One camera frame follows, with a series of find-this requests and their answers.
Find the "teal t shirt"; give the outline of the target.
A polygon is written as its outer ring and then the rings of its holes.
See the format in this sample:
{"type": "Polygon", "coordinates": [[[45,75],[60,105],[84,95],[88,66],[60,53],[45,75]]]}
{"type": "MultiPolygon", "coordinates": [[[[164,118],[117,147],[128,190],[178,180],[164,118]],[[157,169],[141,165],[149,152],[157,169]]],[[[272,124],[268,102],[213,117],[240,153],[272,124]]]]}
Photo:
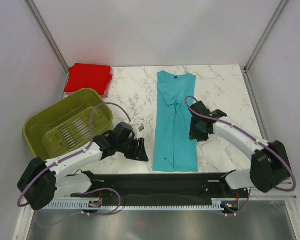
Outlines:
{"type": "Polygon", "coordinates": [[[185,99],[195,93],[196,76],[157,74],[157,117],[152,169],[197,172],[197,143],[189,139],[192,115],[185,99]]]}

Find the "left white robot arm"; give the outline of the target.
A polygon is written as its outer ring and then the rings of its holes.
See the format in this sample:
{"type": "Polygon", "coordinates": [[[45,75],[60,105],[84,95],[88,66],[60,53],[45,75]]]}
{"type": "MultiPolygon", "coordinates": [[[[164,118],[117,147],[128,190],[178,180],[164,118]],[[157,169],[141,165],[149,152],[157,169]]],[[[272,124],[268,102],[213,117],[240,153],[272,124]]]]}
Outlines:
{"type": "Polygon", "coordinates": [[[46,207],[61,190],[65,190],[68,182],[73,193],[83,191],[89,197],[100,191],[98,182],[89,179],[82,187],[75,187],[78,180],[72,172],[91,163],[102,161],[121,153],[126,159],[148,162],[145,139],[138,137],[131,125],[119,123],[113,130],[97,135],[84,146],[62,156],[42,160],[36,157],[30,161],[17,183],[21,195],[17,206],[27,205],[35,211],[46,207]]]}

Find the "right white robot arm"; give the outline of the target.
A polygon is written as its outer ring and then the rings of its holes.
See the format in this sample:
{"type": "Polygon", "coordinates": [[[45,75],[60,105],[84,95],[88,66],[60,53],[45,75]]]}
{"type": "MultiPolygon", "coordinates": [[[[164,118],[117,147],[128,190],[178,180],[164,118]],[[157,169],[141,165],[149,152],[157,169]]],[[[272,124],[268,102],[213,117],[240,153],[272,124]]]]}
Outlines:
{"type": "Polygon", "coordinates": [[[204,142],[216,135],[241,151],[249,160],[250,168],[232,170],[222,176],[219,191],[225,197],[238,189],[255,188],[262,193],[279,189],[279,184],[291,178],[295,181],[286,148],[282,142],[269,142],[243,130],[217,109],[210,111],[202,101],[188,107],[192,117],[189,138],[204,142]]]}

